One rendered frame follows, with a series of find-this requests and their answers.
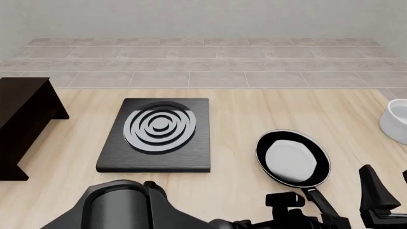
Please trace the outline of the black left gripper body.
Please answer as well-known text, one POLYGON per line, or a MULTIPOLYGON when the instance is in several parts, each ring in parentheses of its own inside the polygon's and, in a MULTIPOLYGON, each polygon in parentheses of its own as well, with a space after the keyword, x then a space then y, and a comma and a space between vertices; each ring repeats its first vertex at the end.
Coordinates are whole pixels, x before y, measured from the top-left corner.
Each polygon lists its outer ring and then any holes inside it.
POLYGON ((256 223, 254 229, 352 229, 347 218, 322 213, 322 222, 317 217, 306 216, 301 209, 273 207, 273 219, 256 223))

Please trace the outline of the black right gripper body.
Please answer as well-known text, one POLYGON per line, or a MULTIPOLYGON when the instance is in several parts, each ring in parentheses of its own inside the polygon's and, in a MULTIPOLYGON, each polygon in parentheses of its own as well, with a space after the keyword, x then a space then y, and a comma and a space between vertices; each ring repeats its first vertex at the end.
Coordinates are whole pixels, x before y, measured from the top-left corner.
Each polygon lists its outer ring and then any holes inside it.
POLYGON ((388 205, 381 209, 360 207, 362 222, 367 229, 407 229, 407 214, 394 214, 391 210, 395 205, 388 205))

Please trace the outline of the black frying pan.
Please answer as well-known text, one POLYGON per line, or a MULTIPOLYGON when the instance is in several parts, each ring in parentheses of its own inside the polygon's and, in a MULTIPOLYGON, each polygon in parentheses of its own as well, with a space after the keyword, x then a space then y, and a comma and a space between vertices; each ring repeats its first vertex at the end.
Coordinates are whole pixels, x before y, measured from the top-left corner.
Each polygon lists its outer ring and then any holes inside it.
POLYGON ((272 179, 301 189, 321 213, 339 216, 317 189, 329 177, 331 162, 314 139, 298 131, 276 129, 258 139, 255 152, 258 163, 272 179))

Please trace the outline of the dark wooden cabinet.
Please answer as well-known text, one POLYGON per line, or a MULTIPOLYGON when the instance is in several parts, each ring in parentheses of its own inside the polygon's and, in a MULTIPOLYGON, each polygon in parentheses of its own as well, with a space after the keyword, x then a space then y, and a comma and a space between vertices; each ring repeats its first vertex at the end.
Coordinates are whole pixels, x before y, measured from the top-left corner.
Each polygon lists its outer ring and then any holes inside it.
POLYGON ((49 78, 0 78, 0 181, 27 181, 19 161, 50 120, 68 119, 49 78))

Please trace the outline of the white round bowl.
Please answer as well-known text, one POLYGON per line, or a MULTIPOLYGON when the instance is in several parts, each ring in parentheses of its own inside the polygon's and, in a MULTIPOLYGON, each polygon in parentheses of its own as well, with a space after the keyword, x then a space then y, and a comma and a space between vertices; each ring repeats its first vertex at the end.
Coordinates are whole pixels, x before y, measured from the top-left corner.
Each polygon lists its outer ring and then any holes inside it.
POLYGON ((379 126, 387 137, 407 146, 407 99, 389 101, 379 126))

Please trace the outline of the flat black stove plate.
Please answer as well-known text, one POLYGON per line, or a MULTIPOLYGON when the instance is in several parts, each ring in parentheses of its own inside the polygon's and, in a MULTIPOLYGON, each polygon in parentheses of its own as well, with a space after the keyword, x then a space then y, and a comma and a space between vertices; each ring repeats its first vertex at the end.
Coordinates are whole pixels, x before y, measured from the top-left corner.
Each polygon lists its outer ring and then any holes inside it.
POLYGON ((124 99, 96 170, 210 172, 209 100, 124 99))

